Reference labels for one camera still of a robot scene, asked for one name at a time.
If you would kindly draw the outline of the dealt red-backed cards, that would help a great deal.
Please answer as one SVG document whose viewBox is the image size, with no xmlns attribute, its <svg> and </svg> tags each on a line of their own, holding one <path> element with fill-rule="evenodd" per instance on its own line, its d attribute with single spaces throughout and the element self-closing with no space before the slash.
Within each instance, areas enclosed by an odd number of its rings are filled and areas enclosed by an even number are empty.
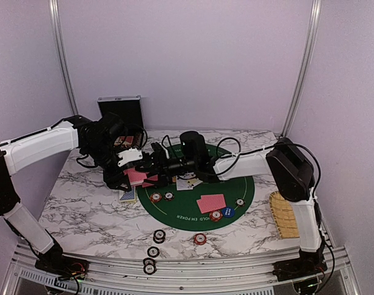
<svg viewBox="0 0 374 295">
<path fill-rule="evenodd" d="M 157 182 L 158 182 L 158 175 L 154 175 L 154 176 L 150 176 L 150 177 L 146 178 L 142 182 L 141 186 L 143 188 L 145 188 L 145 187 L 151 187 L 151 186 L 155 186 Z"/>
</svg>

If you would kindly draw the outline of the red-backed playing card deck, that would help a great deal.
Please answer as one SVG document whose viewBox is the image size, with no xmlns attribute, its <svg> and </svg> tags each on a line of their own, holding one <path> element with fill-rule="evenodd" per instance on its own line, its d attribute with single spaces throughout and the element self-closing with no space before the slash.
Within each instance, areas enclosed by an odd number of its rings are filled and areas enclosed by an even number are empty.
<svg viewBox="0 0 374 295">
<path fill-rule="evenodd" d="M 125 170 L 124 174 L 128 176 L 131 186 L 139 186 L 143 184 L 144 180 L 147 178 L 145 172 L 136 171 L 134 168 Z"/>
</svg>

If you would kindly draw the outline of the small orange chip pile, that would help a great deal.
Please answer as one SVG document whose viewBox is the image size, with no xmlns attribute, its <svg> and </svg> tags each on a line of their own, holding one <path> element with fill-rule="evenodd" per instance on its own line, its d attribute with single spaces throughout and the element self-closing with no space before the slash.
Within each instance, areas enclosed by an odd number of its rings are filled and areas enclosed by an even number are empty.
<svg viewBox="0 0 374 295">
<path fill-rule="evenodd" d="M 218 222 L 223 217 L 223 214 L 220 210 L 215 210 L 209 213 L 209 218 L 213 222 Z"/>
<path fill-rule="evenodd" d="M 160 202 L 162 200 L 162 195 L 158 192 L 155 192 L 155 193 L 150 195 L 149 199 L 150 199 L 151 202 L 157 203 L 157 202 Z"/>
</svg>

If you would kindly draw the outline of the dark chips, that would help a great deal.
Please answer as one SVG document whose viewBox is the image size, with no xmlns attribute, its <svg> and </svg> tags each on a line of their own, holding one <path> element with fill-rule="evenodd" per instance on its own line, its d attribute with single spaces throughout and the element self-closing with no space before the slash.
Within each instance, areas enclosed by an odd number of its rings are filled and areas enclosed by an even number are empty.
<svg viewBox="0 0 374 295">
<path fill-rule="evenodd" d="M 171 200 L 173 200 L 175 198 L 175 196 L 174 196 L 174 194 L 172 192 L 166 192 L 164 194 L 164 198 L 167 201 L 171 201 Z"/>
</svg>

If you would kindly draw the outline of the dark brown chip stack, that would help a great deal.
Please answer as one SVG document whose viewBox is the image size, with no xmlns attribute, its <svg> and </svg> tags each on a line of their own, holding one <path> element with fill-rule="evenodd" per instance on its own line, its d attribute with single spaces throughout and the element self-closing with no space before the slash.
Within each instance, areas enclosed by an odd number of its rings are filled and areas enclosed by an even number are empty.
<svg viewBox="0 0 374 295">
<path fill-rule="evenodd" d="M 157 244 L 161 244 L 165 242 L 166 234 L 162 229 L 158 229 L 154 231 L 153 234 L 153 241 Z"/>
</svg>

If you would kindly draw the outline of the blue small blind button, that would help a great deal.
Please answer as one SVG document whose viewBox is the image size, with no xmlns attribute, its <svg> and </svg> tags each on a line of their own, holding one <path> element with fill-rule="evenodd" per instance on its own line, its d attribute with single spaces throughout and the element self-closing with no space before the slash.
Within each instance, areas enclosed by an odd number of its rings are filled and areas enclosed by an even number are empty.
<svg viewBox="0 0 374 295">
<path fill-rule="evenodd" d="M 235 209 L 230 206 L 223 208 L 221 213 L 225 218 L 233 218 L 236 214 Z"/>
</svg>

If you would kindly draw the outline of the orange red chip stack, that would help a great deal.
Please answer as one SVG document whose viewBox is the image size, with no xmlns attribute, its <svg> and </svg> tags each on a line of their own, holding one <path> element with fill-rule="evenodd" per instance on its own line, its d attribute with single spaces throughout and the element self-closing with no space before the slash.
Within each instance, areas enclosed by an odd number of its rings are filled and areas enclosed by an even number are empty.
<svg viewBox="0 0 374 295">
<path fill-rule="evenodd" d="M 207 237 L 205 234 L 198 233 L 194 236 L 194 243 L 196 245 L 204 245 L 207 242 Z"/>
</svg>

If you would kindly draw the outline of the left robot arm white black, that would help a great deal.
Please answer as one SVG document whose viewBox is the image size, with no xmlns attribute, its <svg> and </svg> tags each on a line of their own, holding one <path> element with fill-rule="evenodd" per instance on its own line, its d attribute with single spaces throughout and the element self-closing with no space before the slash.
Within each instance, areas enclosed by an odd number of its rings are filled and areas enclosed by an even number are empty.
<svg viewBox="0 0 374 295">
<path fill-rule="evenodd" d="M 96 121 L 75 115 L 28 135 L 0 142 L 0 217 L 36 250 L 45 253 L 43 262 L 54 273 L 63 273 L 68 268 L 68 260 L 52 250 L 56 242 L 23 204 L 13 178 L 22 171 L 78 149 L 103 170 L 108 187 L 117 189 L 122 172 L 114 142 L 124 130 L 122 119 L 113 113 Z"/>
</svg>

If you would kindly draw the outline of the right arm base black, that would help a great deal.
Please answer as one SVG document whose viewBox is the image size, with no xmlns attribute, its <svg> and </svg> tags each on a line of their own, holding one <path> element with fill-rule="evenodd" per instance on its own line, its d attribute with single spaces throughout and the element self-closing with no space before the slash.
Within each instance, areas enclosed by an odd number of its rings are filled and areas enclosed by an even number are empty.
<svg viewBox="0 0 374 295">
<path fill-rule="evenodd" d="M 324 248 L 322 243 L 316 252 L 299 250 L 298 258 L 275 262 L 272 274 L 278 281 L 286 281 L 325 272 L 328 267 L 324 261 Z"/>
</svg>

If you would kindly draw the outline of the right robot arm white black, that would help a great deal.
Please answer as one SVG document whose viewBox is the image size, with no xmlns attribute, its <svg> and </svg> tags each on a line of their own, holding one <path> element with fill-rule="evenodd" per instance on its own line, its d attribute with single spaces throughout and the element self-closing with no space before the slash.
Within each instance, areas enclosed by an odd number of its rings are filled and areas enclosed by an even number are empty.
<svg viewBox="0 0 374 295">
<path fill-rule="evenodd" d="M 162 171 L 193 167 L 203 183 L 179 191 L 175 184 L 137 190 L 142 239 L 163 238 L 164 258 L 219 258 L 299 246 L 305 254 L 295 270 L 308 275 L 319 265 L 320 215 L 313 197 L 311 162 L 287 138 L 270 141 L 251 154 L 235 157 L 229 149 L 206 144 L 198 132 L 184 132 L 170 149 Z M 277 218 L 269 194 L 277 189 L 292 206 L 298 236 L 290 242 L 275 232 Z"/>
</svg>

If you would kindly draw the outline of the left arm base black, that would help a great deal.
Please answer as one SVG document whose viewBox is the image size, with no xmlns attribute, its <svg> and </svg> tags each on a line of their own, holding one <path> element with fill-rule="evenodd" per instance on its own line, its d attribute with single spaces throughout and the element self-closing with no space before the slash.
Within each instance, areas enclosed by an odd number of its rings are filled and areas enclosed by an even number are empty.
<svg viewBox="0 0 374 295">
<path fill-rule="evenodd" d="M 89 262 L 85 259 L 65 256 L 60 244 L 54 240 L 54 245 L 44 254 L 36 254 L 35 267 L 63 278 L 84 278 L 87 274 Z"/>
</svg>

